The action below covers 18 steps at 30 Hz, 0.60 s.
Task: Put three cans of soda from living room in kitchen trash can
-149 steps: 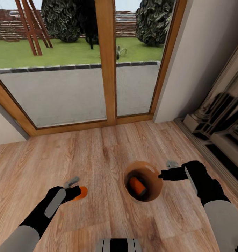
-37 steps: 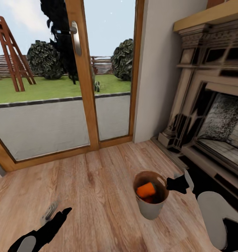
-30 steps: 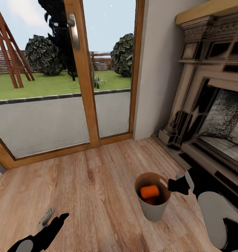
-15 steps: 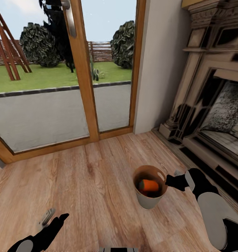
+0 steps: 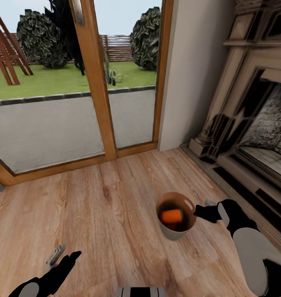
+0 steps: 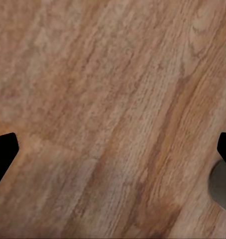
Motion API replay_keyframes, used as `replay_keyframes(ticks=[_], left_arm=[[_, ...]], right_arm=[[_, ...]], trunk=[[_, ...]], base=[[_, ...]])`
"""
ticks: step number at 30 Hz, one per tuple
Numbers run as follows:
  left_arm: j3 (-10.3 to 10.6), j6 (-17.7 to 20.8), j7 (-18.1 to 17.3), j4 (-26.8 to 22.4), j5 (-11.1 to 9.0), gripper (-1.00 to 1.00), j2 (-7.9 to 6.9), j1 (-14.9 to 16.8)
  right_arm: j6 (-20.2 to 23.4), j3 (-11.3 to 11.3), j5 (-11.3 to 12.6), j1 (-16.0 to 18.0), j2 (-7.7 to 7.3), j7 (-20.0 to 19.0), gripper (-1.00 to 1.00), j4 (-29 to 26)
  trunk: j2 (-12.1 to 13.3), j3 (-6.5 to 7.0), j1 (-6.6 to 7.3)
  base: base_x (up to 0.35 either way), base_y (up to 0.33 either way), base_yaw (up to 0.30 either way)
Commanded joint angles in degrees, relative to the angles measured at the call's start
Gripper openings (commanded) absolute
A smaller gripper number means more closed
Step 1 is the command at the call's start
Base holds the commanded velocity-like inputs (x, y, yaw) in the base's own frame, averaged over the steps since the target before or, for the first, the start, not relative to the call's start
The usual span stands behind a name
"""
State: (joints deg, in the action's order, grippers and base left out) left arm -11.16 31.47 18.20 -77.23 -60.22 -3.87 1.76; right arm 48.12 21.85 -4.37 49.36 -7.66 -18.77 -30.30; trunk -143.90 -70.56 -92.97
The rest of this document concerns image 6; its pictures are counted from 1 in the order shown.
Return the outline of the trash can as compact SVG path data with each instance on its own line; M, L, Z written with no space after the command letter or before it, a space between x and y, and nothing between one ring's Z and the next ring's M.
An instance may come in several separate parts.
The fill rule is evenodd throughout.
M226 210L226 162L223 158L211 174L209 192L213 200Z

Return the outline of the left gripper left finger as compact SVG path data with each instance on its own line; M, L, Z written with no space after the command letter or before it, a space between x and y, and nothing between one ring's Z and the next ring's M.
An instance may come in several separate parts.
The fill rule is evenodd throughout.
M14 132L0 136L0 181L18 152L19 146Z

